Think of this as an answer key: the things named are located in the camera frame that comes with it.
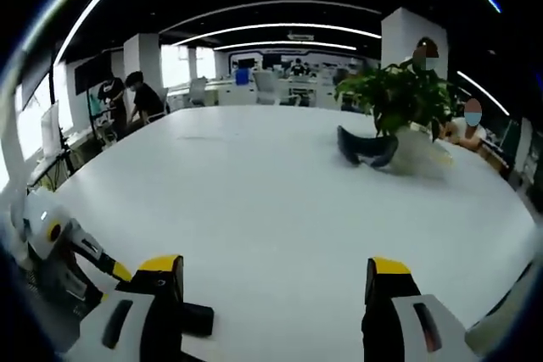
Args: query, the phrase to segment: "black ceiling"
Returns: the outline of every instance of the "black ceiling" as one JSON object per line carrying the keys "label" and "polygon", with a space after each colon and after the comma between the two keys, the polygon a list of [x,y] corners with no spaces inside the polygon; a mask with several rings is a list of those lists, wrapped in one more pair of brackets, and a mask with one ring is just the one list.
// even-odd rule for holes
{"label": "black ceiling", "polygon": [[[57,45],[90,0],[70,0],[64,11],[52,22],[40,47]],[[174,24],[219,8],[274,0],[103,0],[85,21],[66,58],[78,59],[103,49],[121,47],[130,36],[141,32],[163,31]],[[398,7],[406,7],[440,25],[449,34],[450,68],[462,70],[495,95],[512,114],[527,114],[534,120],[542,115],[541,97],[534,70],[543,72],[543,36],[539,32],[539,10],[531,6],[537,0],[496,0],[498,14],[486,0],[318,0],[349,3],[377,10],[375,14],[352,8],[311,3],[273,4],[240,8],[196,19],[165,31],[164,43],[173,43],[187,36],[241,25],[263,23],[313,23],[339,25],[380,34],[380,21]],[[43,0],[8,0],[13,12],[7,22],[7,46],[14,45],[24,21]],[[294,32],[314,34],[316,41],[333,42],[357,47],[359,53],[378,58],[380,41],[338,31],[305,30]],[[286,40],[288,29],[239,31],[214,36],[209,45],[239,42]]]}

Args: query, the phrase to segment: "screen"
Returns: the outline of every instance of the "screen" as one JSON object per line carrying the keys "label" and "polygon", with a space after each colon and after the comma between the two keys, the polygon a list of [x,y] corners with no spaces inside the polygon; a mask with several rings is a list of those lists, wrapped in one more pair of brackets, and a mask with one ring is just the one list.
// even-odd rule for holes
{"label": "screen", "polygon": [[281,65],[282,63],[281,54],[264,54],[262,69],[266,70],[268,68],[273,68],[274,65]]}
{"label": "screen", "polygon": [[238,61],[238,68],[253,68],[255,66],[254,58],[240,59]]}
{"label": "screen", "polygon": [[111,54],[102,53],[76,68],[76,95],[111,78]]}

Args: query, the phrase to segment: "plant pot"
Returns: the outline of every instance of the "plant pot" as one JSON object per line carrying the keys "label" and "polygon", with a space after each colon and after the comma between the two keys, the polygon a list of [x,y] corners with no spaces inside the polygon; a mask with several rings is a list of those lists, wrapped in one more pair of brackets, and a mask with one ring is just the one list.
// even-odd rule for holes
{"label": "plant pot", "polygon": [[395,172],[434,178],[442,177],[451,166],[451,154],[437,142],[432,142],[426,131],[404,127],[395,135],[398,148],[390,161]]}

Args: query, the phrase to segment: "white pillar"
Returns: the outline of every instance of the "white pillar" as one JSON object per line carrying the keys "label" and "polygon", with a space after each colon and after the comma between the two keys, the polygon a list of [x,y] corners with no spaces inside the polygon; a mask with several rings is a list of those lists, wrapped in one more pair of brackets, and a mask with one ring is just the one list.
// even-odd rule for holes
{"label": "white pillar", "polygon": [[418,41],[429,37],[438,46],[439,62],[435,72],[447,79],[449,68],[449,42],[447,30],[414,14],[405,8],[398,8],[381,21],[381,67],[402,63],[410,58]]}
{"label": "white pillar", "polygon": [[196,48],[188,48],[188,72],[190,79],[195,80],[198,78],[198,69],[196,68]]}
{"label": "white pillar", "polygon": [[[125,75],[134,71],[142,71],[143,79],[161,97],[165,92],[162,85],[162,70],[160,67],[159,35],[154,33],[140,33],[125,42],[124,46]],[[134,93],[126,93],[126,107],[132,111],[134,107]]]}

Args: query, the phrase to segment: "green leaves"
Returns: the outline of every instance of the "green leaves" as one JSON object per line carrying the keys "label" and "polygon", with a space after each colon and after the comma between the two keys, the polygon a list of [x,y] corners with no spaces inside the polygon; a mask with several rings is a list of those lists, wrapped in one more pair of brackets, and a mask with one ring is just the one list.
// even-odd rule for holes
{"label": "green leaves", "polygon": [[452,111],[447,87],[434,71],[413,69],[412,61],[369,70],[363,76],[343,80],[336,87],[336,100],[349,95],[361,109],[371,110],[379,133],[394,134],[411,122],[432,128],[435,139],[439,123]]}

